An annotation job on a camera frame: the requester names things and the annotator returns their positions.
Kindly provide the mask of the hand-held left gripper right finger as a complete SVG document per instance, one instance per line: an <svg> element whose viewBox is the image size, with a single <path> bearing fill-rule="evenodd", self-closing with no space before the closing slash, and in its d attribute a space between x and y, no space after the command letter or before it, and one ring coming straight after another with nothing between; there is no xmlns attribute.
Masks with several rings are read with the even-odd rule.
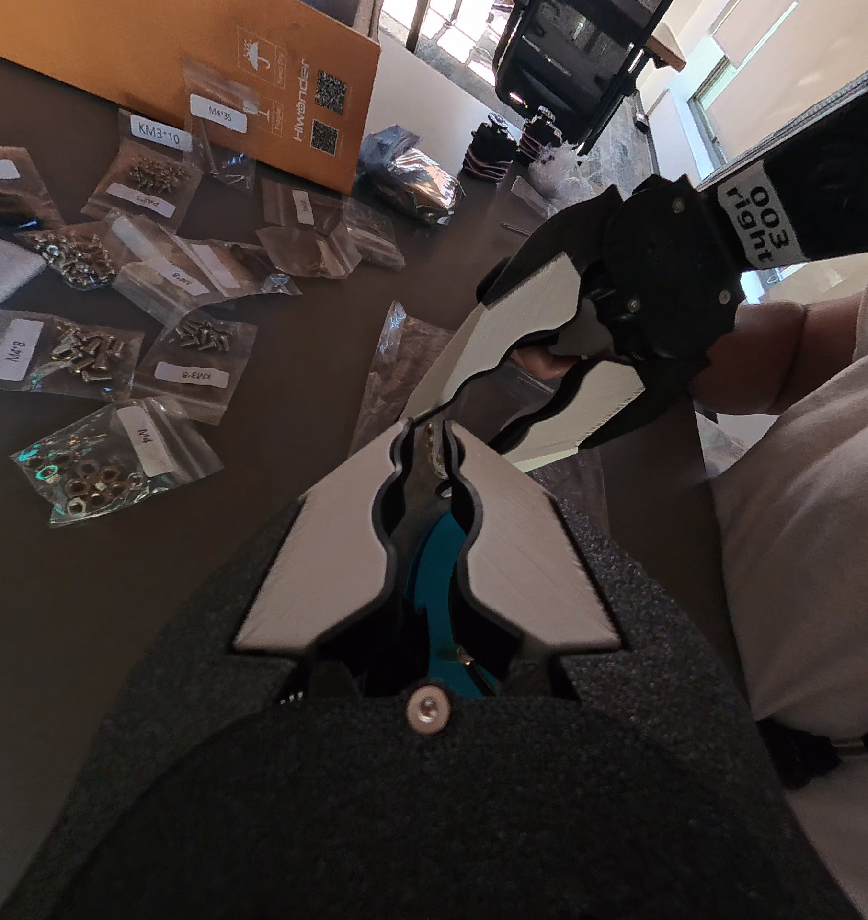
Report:
<svg viewBox="0 0 868 920"><path fill-rule="evenodd" d="M444 424L451 514L464 540L451 622L470 654L620 649L555 500L461 425Z"/></svg>

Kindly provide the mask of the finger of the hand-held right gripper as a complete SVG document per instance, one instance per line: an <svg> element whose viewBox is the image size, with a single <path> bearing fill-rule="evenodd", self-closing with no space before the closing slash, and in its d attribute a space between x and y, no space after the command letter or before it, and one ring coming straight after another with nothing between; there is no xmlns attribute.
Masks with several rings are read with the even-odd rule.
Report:
<svg viewBox="0 0 868 920"><path fill-rule="evenodd" d="M447 408L474 379L491 374L525 341L563 329L564 355L603 355L607 332L595 316L580 317L581 276L567 255L557 255L491 305L477 305L418 383L404 420L423 422Z"/></svg>
<svg viewBox="0 0 868 920"><path fill-rule="evenodd" d="M542 408L510 420L490 448L525 473L550 465L577 454L590 435L644 391L631 365L580 361Z"/></svg>

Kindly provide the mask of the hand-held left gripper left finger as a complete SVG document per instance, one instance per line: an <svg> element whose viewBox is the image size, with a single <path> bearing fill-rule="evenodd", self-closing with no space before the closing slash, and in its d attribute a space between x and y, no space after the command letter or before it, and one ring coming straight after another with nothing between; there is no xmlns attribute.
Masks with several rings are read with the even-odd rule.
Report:
<svg viewBox="0 0 868 920"><path fill-rule="evenodd" d="M233 650L372 656L395 638L396 549L414 435L396 422L302 499Z"/></svg>

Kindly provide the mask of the blue round metal base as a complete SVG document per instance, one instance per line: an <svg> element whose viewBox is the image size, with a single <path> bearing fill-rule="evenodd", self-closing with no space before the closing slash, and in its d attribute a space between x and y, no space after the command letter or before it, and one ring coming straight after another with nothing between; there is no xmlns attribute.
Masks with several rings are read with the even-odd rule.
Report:
<svg viewBox="0 0 868 920"><path fill-rule="evenodd" d="M405 515L394 531L396 587L404 615L397 661L408 681L428 679L454 696L494 696L497 679L474 661L451 625L451 579L465 534L451 513L450 484L439 467L439 421L411 434Z"/></svg>

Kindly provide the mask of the large clear plastic bag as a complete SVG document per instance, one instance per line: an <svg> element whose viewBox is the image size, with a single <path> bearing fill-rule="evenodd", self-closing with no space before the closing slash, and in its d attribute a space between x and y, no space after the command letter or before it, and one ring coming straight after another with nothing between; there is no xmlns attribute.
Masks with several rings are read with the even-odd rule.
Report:
<svg viewBox="0 0 868 920"><path fill-rule="evenodd" d="M364 386L348 454L358 452L400 416L408 397L452 338L450 330L407 316L394 302L383 321ZM496 371L469 383L444 413L483 442L510 420L548 402L558 381L544 382L509 359ZM609 530L599 454L584 451L530 472L558 500L568 500Z"/></svg>

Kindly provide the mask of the person's right forearm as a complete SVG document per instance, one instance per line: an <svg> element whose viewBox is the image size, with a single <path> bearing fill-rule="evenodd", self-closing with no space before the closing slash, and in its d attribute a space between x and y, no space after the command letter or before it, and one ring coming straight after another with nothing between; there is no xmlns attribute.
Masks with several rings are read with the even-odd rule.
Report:
<svg viewBox="0 0 868 920"><path fill-rule="evenodd" d="M791 302L740 305L734 328L716 340L693 379L693 400L731 416L778 413L806 318L806 307Z"/></svg>

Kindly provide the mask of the grey desk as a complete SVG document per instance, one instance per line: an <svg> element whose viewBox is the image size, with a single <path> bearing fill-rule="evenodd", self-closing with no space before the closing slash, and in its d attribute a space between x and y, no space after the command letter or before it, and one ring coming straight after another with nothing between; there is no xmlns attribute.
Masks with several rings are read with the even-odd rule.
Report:
<svg viewBox="0 0 868 920"><path fill-rule="evenodd" d="M368 130L419 132L442 165L462 159L486 109L381 40ZM0 59L0 144L24 146L69 221L118 147L118 109ZM520 246L502 224L535 217L507 190L463 180L451 224L395 218L401 273L360 267L300 297L236 307L257 328L221 424L205 438L218 474L83 525L49 528L49 506L9 461L79 420L86 400L0 392L0 904L53 825L99 722L152 638L275 513L348 455L391 302L457 328L476 284ZM692 403L598 452L612 537L739 669L727 627L711 492Z"/></svg>

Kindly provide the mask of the person's right hand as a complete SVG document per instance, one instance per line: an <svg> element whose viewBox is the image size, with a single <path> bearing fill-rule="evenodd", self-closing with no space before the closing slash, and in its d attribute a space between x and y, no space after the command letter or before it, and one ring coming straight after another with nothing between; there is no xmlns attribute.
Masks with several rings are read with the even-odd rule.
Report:
<svg viewBox="0 0 868 920"><path fill-rule="evenodd" d="M511 358L527 373L543 381L563 378L581 361L579 355L555 355L545 346L521 347L512 352Z"/></svg>

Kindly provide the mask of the crumpled clear plastic wrap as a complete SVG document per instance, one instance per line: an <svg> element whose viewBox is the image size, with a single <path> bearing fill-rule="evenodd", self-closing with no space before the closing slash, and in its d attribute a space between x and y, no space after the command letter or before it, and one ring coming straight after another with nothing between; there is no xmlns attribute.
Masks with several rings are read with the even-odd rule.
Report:
<svg viewBox="0 0 868 920"><path fill-rule="evenodd" d="M572 144L546 145L529 167L529 181L555 210L595 198L599 192L580 170Z"/></svg>

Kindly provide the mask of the silver antistatic bag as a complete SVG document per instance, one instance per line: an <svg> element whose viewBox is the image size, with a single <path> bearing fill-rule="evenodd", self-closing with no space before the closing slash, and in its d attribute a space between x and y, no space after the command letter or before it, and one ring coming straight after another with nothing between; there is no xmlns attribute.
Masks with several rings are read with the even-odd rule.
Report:
<svg viewBox="0 0 868 920"><path fill-rule="evenodd" d="M446 225L463 199L459 178L417 147L420 136L395 124L369 133L359 151L358 176L396 210L423 224Z"/></svg>

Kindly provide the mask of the black servo motor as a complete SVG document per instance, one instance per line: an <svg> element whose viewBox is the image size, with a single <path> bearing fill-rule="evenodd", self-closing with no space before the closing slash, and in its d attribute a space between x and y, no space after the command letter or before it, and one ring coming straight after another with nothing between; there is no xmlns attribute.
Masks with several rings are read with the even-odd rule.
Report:
<svg viewBox="0 0 868 920"><path fill-rule="evenodd" d="M490 112L472 134L463 156L463 171L497 185L506 178L518 152L519 144L509 132L508 122Z"/></svg>
<svg viewBox="0 0 868 920"><path fill-rule="evenodd" d="M555 114L545 106L539 106L535 115L523 125L515 161L529 167L548 150L571 149L571 144L566 144L563 133L559 129Z"/></svg>

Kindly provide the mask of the black office chair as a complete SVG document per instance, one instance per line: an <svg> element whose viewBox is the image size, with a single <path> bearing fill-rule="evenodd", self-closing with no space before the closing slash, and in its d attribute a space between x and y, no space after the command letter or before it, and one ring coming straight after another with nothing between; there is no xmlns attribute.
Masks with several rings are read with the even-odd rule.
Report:
<svg viewBox="0 0 868 920"><path fill-rule="evenodd" d="M594 142L634 94L670 4L515 2L493 59L497 98L526 119L548 109L567 143Z"/></svg>

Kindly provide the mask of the pile of small screw bags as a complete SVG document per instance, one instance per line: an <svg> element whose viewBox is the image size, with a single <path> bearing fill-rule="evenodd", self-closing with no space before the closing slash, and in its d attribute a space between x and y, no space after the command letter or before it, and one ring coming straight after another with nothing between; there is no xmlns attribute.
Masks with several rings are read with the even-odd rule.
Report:
<svg viewBox="0 0 868 920"><path fill-rule="evenodd" d="M212 167L203 135L126 109L118 122L87 223L66 224L27 150L0 145L0 238L46 265L0 305L0 391L103 404L11 457L54 528L221 469L196 424L221 422L257 329L214 307L298 296L296 280L342 281L363 261L405 265L381 213L269 179L257 245L181 236L204 176L250 193L255 160L219 152Z"/></svg>

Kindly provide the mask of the orange cardboard box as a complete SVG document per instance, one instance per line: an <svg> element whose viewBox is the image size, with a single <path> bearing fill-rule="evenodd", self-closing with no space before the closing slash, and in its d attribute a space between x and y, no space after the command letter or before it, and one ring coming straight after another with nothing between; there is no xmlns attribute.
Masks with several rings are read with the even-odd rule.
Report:
<svg viewBox="0 0 868 920"><path fill-rule="evenodd" d="M348 193L380 2L0 2L0 57Z"/></svg>

